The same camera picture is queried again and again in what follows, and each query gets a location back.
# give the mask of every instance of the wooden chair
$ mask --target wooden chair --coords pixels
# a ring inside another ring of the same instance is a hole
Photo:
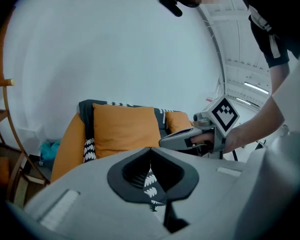
[[[4,39],[6,35],[6,31],[8,28],[8,24],[10,18],[12,16],[13,10],[5,20],[3,26],[0,29],[0,87],[3,88],[3,100],[4,100],[4,108],[0,109],[0,122],[5,118],[8,119],[13,136],[17,142],[19,148],[14,148],[8,146],[0,132],[0,157],[7,157],[9,159],[9,172],[10,172],[10,180],[6,189],[6,200],[11,201],[20,207],[23,207],[25,202],[31,198],[33,195],[33,191],[29,189],[29,187],[33,187],[38,191],[40,188],[35,186],[33,183],[40,185],[42,188],[49,183],[49,181],[45,178],[45,176],[38,170],[38,168],[34,165],[34,163],[29,158],[28,154],[26,153],[18,135],[16,129],[14,127],[10,110],[8,104],[8,96],[7,96],[7,87],[14,86],[15,81],[13,79],[5,79],[3,73],[3,47],[4,47]],[[22,162],[26,158],[29,162],[31,168],[35,172],[35,176],[26,174],[22,168]]]

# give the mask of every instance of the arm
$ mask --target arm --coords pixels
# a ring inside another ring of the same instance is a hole
[[[275,93],[289,74],[288,63],[270,68],[272,93]],[[256,142],[276,131],[284,122],[277,104],[270,97],[262,109],[249,121],[233,128],[226,139],[225,153]]]

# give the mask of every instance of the gray surface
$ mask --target gray surface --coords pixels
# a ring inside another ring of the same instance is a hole
[[[174,234],[147,204],[125,202],[108,185],[109,168],[141,149],[78,166],[35,196],[25,210],[38,219],[64,190],[73,189],[81,196],[56,230],[71,239],[252,239],[282,215],[300,190],[300,134],[255,150],[246,164],[159,149],[199,173],[189,198],[172,203],[176,216],[190,223]],[[241,175],[219,172],[219,167]]]
[[[109,187],[107,173],[116,162],[140,151],[127,151],[82,164],[36,195],[25,211],[35,220],[66,190],[81,195],[66,214],[57,233],[71,239],[160,239],[169,232],[148,204],[125,202]]]
[[[178,217],[195,223],[215,206],[236,182],[237,177],[217,172],[222,166],[242,171],[244,164],[226,160],[202,158],[160,148],[168,154],[194,166],[199,172],[199,184],[187,200],[174,203]],[[148,204],[123,201],[107,182],[109,168],[116,162],[140,151],[127,151],[82,164],[41,191],[26,206],[25,211],[38,220],[66,190],[81,193],[56,232],[72,239],[93,238],[96,234],[108,239],[160,239],[170,233],[150,212]]]

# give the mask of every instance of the light strip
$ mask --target light strip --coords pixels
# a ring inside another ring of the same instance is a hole
[[[253,84],[251,84],[251,83],[244,82],[244,85],[245,85],[245,86],[252,87],[252,88],[254,88],[254,89],[256,89],[256,90],[258,90],[258,91],[260,91],[260,92],[263,92],[263,93],[265,93],[265,94],[269,94],[269,92],[268,92],[267,90],[264,90],[264,89],[262,89],[262,88],[260,88],[260,87],[258,87],[258,86],[255,86],[255,85],[253,85]]]
[[[258,107],[258,108],[260,108],[260,106],[259,105],[257,105],[256,103],[253,103],[252,101],[250,101],[250,100],[246,100],[247,102],[249,102],[249,103],[251,103],[252,105],[255,105],[256,107]]]
[[[246,103],[246,104],[248,104],[248,105],[251,105],[249,102],[246,102],[245,100],[242,100],[242,99],[240,99],[240,98],[236,98],[238,101],[241,101],[241,102],[244,102],[244,103]]]

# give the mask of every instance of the sofa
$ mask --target sofa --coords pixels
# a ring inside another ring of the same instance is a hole
[[[131,108],[141,107],[137,105],[92,99],[80,102],[78,106],[79,113],[76,113],[72,118],[60,142],[60,146],[57,151],[52,168],[51,182],[56,181],[73,168],[81,165],[83,162],[86,162],[84,154],[87,152],[87,147],[89,147],[89,145],[94,142],[93,104],[123,106]],[[158,124],[159,134],[161,138],[171,133],[166,121],[166,112],[172,112],[172,110],[153,108],[153,113]]]

